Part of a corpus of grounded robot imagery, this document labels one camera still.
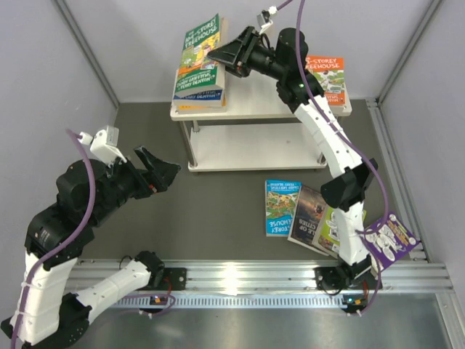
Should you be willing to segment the green 104-storey treehouse book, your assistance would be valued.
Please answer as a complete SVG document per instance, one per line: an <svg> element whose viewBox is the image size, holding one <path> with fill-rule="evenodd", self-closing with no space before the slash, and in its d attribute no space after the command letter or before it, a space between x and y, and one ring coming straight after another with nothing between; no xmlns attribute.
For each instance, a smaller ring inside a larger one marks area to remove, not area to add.
<svg viewBox="0 0 465 349"><path fill-rule="evenodd" d="M175 96L184 98L225 88L224 67L208 56L221 46L222 33L222 18L215 14L185 34L174 84Z"/></svg>

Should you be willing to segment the blue 91-storey treehouse book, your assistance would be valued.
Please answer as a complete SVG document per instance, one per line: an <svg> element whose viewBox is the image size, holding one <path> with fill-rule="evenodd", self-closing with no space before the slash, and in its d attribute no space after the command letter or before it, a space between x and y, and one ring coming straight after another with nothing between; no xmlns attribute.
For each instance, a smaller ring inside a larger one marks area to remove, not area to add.
<svg viewBox="0 0 465 349"><path fill-rule="evenodd" d="M187 95L185 97L174 95L172 104L175 106L219 108L223 106L224 101L224 91L222 89L215 89Z"/></svg>

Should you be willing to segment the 130-storey treehouse book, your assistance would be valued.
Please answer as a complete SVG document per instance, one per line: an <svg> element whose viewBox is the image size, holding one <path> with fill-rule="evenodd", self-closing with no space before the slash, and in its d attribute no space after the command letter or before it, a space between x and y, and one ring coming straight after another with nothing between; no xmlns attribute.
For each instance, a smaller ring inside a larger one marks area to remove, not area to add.
<svg viewBox="0 0 465 349"><path fill-rule="evenodd" d="M224 113L227 105L222 104L219 107L209 107L202 105L171 105L174 112L182 114L205 114L205 113Z"/></svg>

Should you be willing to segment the orange 78-storey treehouse book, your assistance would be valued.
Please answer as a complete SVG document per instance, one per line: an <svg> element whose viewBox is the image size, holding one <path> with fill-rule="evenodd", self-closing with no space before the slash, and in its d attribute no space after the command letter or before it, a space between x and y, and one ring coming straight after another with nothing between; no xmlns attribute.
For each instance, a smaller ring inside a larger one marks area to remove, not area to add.
<svg viewBox="0 0 465 349"><path fill-rule="evenodd" d="M329 105L344 105L346 84L344 58L308 55L306 69L314 75L325 92Z"/></svg>

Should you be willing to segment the light blue storey treehouse book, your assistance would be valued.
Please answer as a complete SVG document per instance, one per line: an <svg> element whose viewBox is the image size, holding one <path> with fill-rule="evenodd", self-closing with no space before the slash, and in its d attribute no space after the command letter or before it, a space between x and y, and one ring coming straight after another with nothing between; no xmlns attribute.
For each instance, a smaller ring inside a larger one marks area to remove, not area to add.
<svg viewBox="0 0 465 349"><path fill-rule="evenodd" d="M301 182L266 180L265 233L267 237L287 237L293 222Z"/></svg>

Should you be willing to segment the dark tale of cities book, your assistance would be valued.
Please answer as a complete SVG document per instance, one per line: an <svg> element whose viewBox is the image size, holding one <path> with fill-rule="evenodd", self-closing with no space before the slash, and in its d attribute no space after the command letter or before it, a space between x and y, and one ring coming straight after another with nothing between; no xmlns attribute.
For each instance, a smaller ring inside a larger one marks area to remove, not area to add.
<svg viewBox="0 0 465 349"><path fill-rule="evenodd" d="M323 218L326 206L326 202L318 191L311 189L307 185L302 185L299 190L287 241L323 256L328 256L328 253L313 244L313 238Z"/></svg>

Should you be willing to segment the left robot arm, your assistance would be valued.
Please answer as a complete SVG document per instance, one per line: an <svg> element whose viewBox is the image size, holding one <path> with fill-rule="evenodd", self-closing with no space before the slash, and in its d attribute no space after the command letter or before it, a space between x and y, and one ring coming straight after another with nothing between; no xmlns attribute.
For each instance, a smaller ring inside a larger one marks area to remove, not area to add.
<svg viewBox="0 0 465 349"><path fill-rule="evenodd" d="M123 159L106 164L85 158L57 178L56 201L28 226L17 309L1 323L13 347L68 348L111 305L139 289L162 285L164 262L145 250L103 281L82 291L65 291L70 272L94 239L94 229L127 201L165 192L180 172L180 165L155 157L143 146L135 153L142 169Z"/></svg>

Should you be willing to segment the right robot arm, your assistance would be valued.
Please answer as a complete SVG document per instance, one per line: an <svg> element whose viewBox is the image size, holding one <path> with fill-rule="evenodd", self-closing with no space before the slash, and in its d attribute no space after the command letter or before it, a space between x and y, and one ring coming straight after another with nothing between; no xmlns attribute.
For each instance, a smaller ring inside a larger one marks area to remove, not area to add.
<svg viewBox="0 0 465 349"><path fill-rule="evenodd" d="M353 289L371 270L371 257L361 237L363 204L378 164L363 159L348 145L324 89L305 68L307 53L305 36L296 28L281 30L276 47L266 47L261 34L249 26L234 40L210 51L208 57L239 78L256 71L274 79L281 101L310 132L332 176L320 192L333 208L340 238L340 263L334 271L344 286Z"/></svg>

